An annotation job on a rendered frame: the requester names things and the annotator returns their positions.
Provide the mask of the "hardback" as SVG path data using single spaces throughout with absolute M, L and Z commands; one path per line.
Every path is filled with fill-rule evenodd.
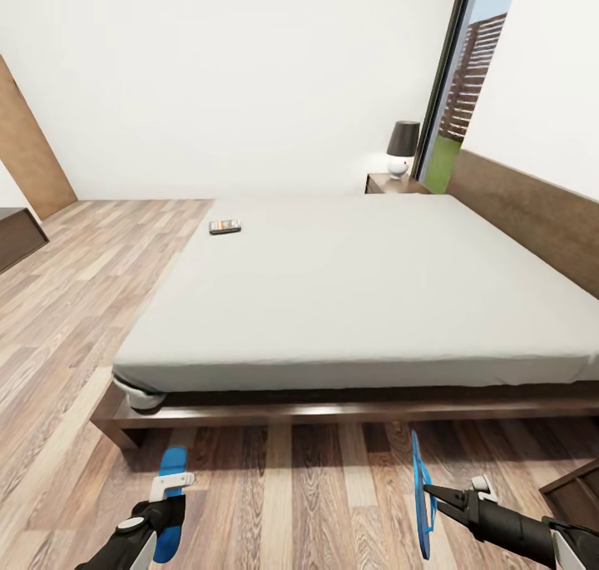
M 240 219 L 226 220 L 226 221 L 210 221 L 209 222 L 209 234 L 216 234 L 222 232 L 229 232 L 241 230 Z

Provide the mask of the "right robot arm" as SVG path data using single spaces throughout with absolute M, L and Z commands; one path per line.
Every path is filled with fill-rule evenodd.
M 472 478 L 464 491 L 424 484 L 438 499 L 438 511 L 472 531 L 484 543 L 532 559 L 551 570 L 599 570 L 599 532 L 575 523 L 543 516 L 542 521 L 498 506 L 488 476 Z

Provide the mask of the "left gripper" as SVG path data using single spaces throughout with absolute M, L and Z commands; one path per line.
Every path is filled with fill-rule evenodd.
M 145 511 L 157 511 L 161 515 L 161 531 L 165 528 L 182 526 L 185 521 L 186 496 L 184 494 L 171 496 L 160 502 L 141 501 L 134 506 L 133 514 L 141 514 Z

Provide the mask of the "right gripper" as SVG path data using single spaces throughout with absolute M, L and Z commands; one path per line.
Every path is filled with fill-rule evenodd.
M 517 511 L 480 499 L 472 489 L 424 484 L 423 491 L 438 499 L 438 511 L 466 526 L 480 543 L 488 541 L 518 556 L 526 555 L 521 514 Z

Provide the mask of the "sandal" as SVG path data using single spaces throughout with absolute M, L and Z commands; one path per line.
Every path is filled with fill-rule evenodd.
M 430 543 L 429 533 L 433 532 L 434 518 L 438 511 L 438 499 L 432 494 L 429 494 L 431 499 L 430 512 L 431 512 L 431 528 L 428 526 L 428 514 L 425 500 L 425 491 L 423 491 L 424 484 L 432 484 L 431 478 L 428 474 L 428 470 L 421 461 L 420 451 L 418 445 L 418 437 L 416 432 L 412 431 L 412 446 L 413 446 L 413 467 L 414 467 L 414 487 L 416 497 L 416 513 L 418 520 L 418 538 L 420 548 L 425 560 L 430 559 Z
M 187 463 L 187 450 L 182 446 L 174 446 L 167 449 L 161 460 L 161 471 L 159 476 L 185 473 Z M 181 489 L 166 491 L 167 497 L 181 495 Z M 156 540 L 156 550 L 152 561 L 156 563 L 168 563 L 177 552 L 181 541 L 182 526 L 165 528 Z

